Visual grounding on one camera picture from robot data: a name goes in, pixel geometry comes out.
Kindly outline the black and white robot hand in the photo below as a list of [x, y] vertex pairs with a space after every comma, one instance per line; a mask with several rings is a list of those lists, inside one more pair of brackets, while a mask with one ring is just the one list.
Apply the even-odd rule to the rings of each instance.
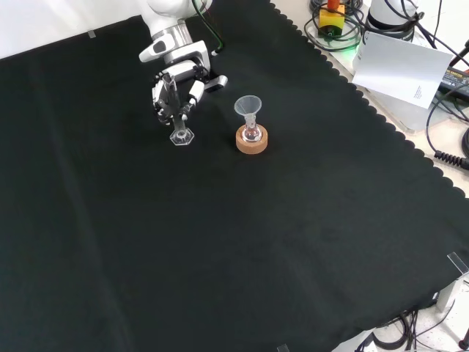
[[[163, 125], [172, 124], [175, 117], [187, 120], [202, 99], [209, 73], [204, 65], [196, 64], [193, 60], [184, 60], [156, 75], [155, 86], [152, 88], [152, 104], [155, 116]], [[188, 100], [181, 103], [177, 83], [190, 79], [193, 79], [193, 86], [188, 93]]]

